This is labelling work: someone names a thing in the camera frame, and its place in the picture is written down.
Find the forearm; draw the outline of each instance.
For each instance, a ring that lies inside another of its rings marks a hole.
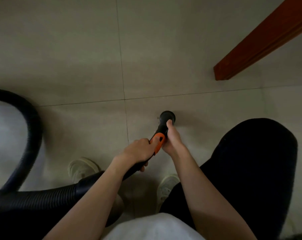
[[[44,239],[99,239],[125,172],[125,169],[112,162],[90,190]]]
[[[256,239],[247,223],[181,145],[172,155],[197,231],[207,240]]]

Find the tile floor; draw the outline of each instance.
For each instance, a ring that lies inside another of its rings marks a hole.
[[[283,0],[0,0],[0,89],[28,98],[44,144],[23,185],[68,185],[80,156],[106,168],[128,143],[152,136],[172,110],[198,164],[237,123],[269,117],[299,142],[283,236],[302,232],[302,35],[228,81],[213,66]],[[0,103],[0,186],[20,159],[26,125]],[[152,214],[157,183],[174,173],[160,152],[124,182],[120,221]]]

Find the right hand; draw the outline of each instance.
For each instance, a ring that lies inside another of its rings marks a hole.
[[[162,146],[162,149],[170,155],[170,157],[177,157],[177,149],[184,146],[180,137],[180,133],[173,126],[172,120],[167,121],[168,127],[168,138],[165,144]]]

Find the left hand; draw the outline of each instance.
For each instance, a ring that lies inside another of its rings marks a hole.
[[[156,148],[159,141],[159,137],[154,137],[152,144],[149,144],[149,139],[147,138],[135,140],[113,160],[129,170],[134,164],[149,159],[153,155],[154,149]]]

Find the black pants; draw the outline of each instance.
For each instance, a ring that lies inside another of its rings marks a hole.
[[[297,140],[289,130],[270,119],[250,119],[231,129],[200,168],[257,239],[276,239],[288,212],[296,160]],[[160,212],[195,229],[181,183]]]

